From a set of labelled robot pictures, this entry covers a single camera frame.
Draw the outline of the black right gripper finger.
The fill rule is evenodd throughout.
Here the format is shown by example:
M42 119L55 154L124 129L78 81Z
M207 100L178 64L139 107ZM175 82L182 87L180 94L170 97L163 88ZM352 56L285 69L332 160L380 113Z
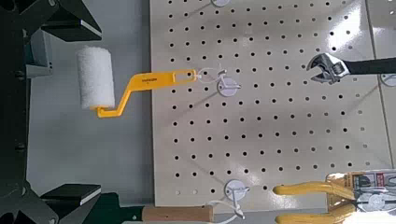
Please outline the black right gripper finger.
M34 0L21 12L21 25L40 29L65 42L99 41L102 30L82 0Z
M22 194L18 224L82 224L101 195L96 184L63 184L38 196Z

